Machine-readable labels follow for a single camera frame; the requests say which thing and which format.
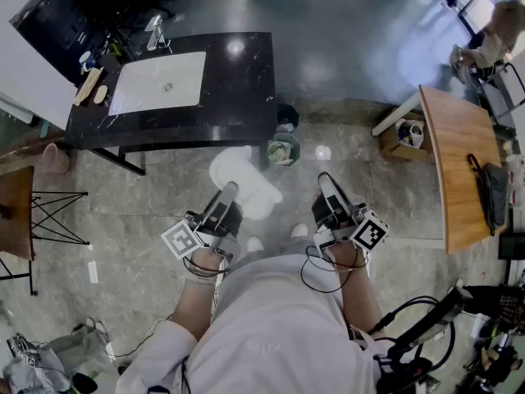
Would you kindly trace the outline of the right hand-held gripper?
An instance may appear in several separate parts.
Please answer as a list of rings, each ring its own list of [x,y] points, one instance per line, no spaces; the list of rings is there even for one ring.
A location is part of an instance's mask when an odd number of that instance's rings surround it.
[[[372,252],[389,233],[389,226],[365,203],[359,206],[343,203],[344,191],[328,172],[317,177],[323,195],[312,206],[317,230],[313,242],[319,254],[337,243],[351,242],[356,248]]]

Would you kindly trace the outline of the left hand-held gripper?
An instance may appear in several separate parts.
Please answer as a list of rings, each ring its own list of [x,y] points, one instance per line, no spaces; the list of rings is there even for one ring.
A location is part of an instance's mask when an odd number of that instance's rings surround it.
[[[219,198],[203,212],[186,211],[179,222],[161,234],[162,241],[177,259],[189,259],[198,249],[213,250],[226,259],[240,254],[237,235],[243,215],[235,202],[238,191],[235,182],[227,182]]]

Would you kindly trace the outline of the white irregular plastic piece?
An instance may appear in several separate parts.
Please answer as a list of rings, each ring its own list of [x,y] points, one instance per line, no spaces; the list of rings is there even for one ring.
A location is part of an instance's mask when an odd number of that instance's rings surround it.
[[[256,221],[267,218],[283,201],[283,195],[250,162],[251,156],[250,146],[225,149],[211,161],[209,175],[220,190],[234,182],[238,186],[235,202],[241,207],[243,218]]]

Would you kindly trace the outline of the green waste bin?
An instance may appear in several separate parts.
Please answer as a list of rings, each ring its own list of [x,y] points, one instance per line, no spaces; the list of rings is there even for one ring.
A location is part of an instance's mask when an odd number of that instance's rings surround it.
[[[267,160],[272,165],[289,167],[300,159],[300,154],[300,142],[292,133],[275,133],[267,147]]]

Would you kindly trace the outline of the cardboard box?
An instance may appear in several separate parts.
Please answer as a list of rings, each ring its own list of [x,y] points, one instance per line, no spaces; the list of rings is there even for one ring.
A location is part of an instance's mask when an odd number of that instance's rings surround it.
[[[388,158],[400,158],[403,160],[416,162],[431,162],[433,160],[433,149],[431,145],[429,128],[424,116],[409,112],[402,118],[406,120],[424,121],[424,141],[422,143],[422,147],[420,149],[415,149],[413,147],[402,145],[398,140],[397,131],[394,124],[380,135],[381,154]]]

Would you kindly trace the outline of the white plastic bag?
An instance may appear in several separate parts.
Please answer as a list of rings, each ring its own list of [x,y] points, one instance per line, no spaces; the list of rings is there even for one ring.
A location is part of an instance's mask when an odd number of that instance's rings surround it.
[[[395,129],[399,142],[404,146],[420,149],[424,141],[424,121],[399,119]]]

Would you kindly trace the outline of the black marble washstand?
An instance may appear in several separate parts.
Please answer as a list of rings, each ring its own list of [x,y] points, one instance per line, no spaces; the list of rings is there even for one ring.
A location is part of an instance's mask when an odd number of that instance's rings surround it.
[[[203,80],[194,107],[159,108],[112,116],[92,100],[72,107],[66,142],[138,175],[128,153],[163,149],[256,146],[267,168],[267,146],[277,126],[272,36],[268,32],[197,34],[169,48],[145,51],[142,61],[204,51]]]

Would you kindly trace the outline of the white sink basin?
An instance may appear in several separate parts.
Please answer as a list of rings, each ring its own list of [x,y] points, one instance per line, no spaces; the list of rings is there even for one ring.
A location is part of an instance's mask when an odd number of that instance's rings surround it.
[[[108,114],[118,116],[199,104],[205,52],[172,54],[124,65]]]

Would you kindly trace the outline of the curved wooden desk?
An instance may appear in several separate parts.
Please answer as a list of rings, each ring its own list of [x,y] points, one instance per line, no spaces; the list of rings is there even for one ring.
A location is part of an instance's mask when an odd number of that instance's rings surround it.
[[[372,128],[372,135],[384,134],[417,106],[422,107],[436,161],[442,237],[388,236],[384,242],[388,245],[443,249],[447,254],[455,254],[491,235],[467,156],[475,155],[481,165],[500,165],[495,132],[485,109],[431,86],[419,85],[413,96]]]

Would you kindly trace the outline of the person's white shirt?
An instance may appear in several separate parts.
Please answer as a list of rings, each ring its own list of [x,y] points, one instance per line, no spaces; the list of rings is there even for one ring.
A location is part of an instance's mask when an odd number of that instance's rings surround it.
[[[299,254],[236,269],[216,287],[197,341],[170,319],[116,394],[377,394],[377,341],[344,316],[339,274]]]

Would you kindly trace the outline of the black bag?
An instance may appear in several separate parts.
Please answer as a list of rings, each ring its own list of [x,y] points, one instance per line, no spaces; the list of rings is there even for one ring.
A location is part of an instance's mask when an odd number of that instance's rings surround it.
[[[485,163],[481,166],[472,153],[467,155],[467,160],[475,176],[486,225],[490,235],[494,236],[505,224],[507,172],[493,163]]]

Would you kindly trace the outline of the black mounting pole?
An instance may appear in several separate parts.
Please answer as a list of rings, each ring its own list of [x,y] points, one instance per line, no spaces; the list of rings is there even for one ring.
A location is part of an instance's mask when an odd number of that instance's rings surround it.
[[[450,357],[455,343],[454,319],[464,310],[472,295],[463,288],[453,288],[438,301],[427,295],[415,297],[386,314],[372,329],[382,331],[396,315],[414,305],[429,305],[427,314],[399,337],[391,338],[392,345],[384,355],[374,360],[380,368],[377,394],[415,394],[417,385],[431,372],[439,369]],[[450,343],[444,357],[437,363],[421,356],[423,344],[445,328],[450,328]]]

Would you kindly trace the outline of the chrome faucet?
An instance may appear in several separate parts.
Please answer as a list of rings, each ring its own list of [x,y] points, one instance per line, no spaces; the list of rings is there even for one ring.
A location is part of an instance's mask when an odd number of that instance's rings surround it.
[[[147,50],[154,51],[158,48],[168,48],[171,50],[171,41],[166,39],[162,32],[162,17],[156,15],[150,19],[144,29],[145,32],[150,32],[151,36],[147,43]]]

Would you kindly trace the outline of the pink bucket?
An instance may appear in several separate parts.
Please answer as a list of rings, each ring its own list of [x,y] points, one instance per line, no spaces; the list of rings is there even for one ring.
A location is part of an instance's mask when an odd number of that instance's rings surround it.
[[[41,157],[42,170],[48,173],[65,173],[69,169],[70,162],[69,155],[54,143],[46,146]]]

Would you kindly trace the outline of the plaid cloth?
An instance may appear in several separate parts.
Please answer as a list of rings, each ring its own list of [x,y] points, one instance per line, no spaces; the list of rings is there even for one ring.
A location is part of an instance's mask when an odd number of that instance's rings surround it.
[[[491,318],[502,332],[525,335],[525,289],[519,286],[464,286],[471,295],[464,311]]]

